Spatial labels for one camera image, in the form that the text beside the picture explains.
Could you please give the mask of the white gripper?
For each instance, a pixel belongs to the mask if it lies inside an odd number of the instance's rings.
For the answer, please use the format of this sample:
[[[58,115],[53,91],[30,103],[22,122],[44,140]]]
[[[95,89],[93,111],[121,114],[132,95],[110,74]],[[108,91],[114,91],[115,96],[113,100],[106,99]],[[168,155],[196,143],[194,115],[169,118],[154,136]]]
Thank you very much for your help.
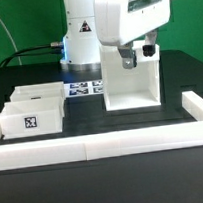
[[[131,69],[137,58],[130,41],[146,34],[143,55],[152,57],[156,52],[155,29],[169,21],[170,4],[169,0],[94,0],[94,14],[101,44],[118,47],[123,68]]]

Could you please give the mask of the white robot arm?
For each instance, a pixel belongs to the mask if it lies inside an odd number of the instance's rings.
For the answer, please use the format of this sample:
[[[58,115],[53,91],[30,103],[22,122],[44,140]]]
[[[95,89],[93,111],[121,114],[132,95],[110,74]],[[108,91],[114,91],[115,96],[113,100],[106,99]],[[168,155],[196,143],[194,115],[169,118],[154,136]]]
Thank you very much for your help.
[[[101,67],[100,45],[122,51],[131,62],[132,42],[145,37],[144,51],[155,53],[159,27],[170,19],[170,0],[64,0],[67,32],[63,37],[64,70],[90,70]]]

